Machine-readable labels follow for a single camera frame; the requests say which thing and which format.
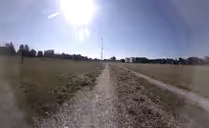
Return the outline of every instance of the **dry grass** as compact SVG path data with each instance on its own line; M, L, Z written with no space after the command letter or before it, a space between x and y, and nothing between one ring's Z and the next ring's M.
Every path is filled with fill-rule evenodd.
M209 127L209 113L203 109L129 71L117 66L110 69L111 78L117 83L114 85L119 100L117 110L129 115L132 127ZM127 122L125 117L119 120Z
M209 97L209 66L123 64L126 68Z
M102 68L100 62L25 58L20 64L19 57L0 56L0 81L10 85L19 108L50 116L75 91L92 87Z

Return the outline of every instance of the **gravel path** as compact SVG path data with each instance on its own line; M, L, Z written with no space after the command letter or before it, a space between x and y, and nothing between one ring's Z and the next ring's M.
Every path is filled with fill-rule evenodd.
M133 70L130 70L130 69L127 69L127 68L124 68L124 67L121 67L125 70L128 70L132 73L134 73L136 76L138 77L141 77L141 78L144 78L146 80L148 80L150 83L160 87L160 88L163 88L163 89L167 89L175 94L178 94L178 95L181 95L183 96L184 98L192 101L194 104L197 104L198 106L202 107L203 109L205 109L206 111L209 112L209 99L205 98L205 97L202 97L200 95L197 95L193 92L190 92L190 91L186 91L186 90L182 90L182 89L179 89L179 88L176 88L172 85L169 85L169 84L166 84L166 83L163 83L159 80L155 80L151 77L148 77L144 74L141 74L141 73L138 73L138 72L135 72Z
M49 119L36 119L38 128L115 128L114 89L108 64L93 89L85 88Z

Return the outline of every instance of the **sun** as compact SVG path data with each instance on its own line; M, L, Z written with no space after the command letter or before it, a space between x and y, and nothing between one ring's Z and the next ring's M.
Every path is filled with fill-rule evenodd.
M88 25L94 15L93 0L60 0L63 16L74 25Z

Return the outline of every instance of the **radio tower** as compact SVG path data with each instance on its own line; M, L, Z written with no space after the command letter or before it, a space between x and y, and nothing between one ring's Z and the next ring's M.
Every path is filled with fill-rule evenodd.
M101 60L103 60L103 50L104 50L104 48L103 48L103 38L101 38L101 43L102 43L102 47L101 47Z

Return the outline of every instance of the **sky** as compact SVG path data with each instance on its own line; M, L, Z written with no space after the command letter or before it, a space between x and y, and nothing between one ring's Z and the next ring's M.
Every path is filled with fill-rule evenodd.
M209 56L209 0L93 4L90 22L74 25L61 13L60 0L0 0L0 43L100 58L103 38L104 58Z

